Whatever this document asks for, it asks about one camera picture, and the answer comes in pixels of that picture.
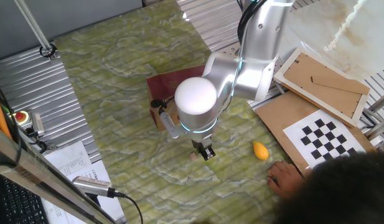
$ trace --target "human hand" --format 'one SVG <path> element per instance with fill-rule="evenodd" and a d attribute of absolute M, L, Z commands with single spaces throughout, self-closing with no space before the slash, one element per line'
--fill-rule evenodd
<path fill-rule="evenodd" d="M 290 199 L 304 180 L 296 167 L 287 162 L 275 162 L 268 170 L 268 186 L 282 199 Z"/>

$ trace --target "computer keyboard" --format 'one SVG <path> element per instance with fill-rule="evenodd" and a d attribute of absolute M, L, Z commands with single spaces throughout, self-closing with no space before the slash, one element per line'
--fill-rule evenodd
<path fill-rule="evenodd" d="M 49 224 L 41 198 L 1 175 L 0 198 L 8 224 Z"/>

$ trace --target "wooden picture frame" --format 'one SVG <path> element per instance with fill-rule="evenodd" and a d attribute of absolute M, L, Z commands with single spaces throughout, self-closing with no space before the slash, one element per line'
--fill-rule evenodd
<path fill-rule="evenodd" d="M 352 92 L 334 86 L 318 85 L 312 79 L 315 75 L 322 79 L 329 77 L 351 83 L 361 91 Z M 302 48 L 294 51 L 276 72 L 274 79 L 351 128 L 358 125 L 370 91 L 366 85 L 354 80 L 353 77 L 335 68 L 318 55 Z"/>

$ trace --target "table surface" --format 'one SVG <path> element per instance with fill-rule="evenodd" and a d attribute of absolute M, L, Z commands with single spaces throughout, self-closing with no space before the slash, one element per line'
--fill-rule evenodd
<path fill-rule="evenodd" d="M 134 198 L 146 223 L 270 223 L 278 198 L 266 171 L 284 152 L 246 100 L 234 98 L 213 135 L 217 156 L 191 161 L 190 139 L 157 131 L 146 78 L 204 64 L 210 51 L 173 0 L 56 41 L 112 183 Z M 252 142 L 270 153 L 261 161 Z M 120 200 L 130 223 L 139 215 Z"/>

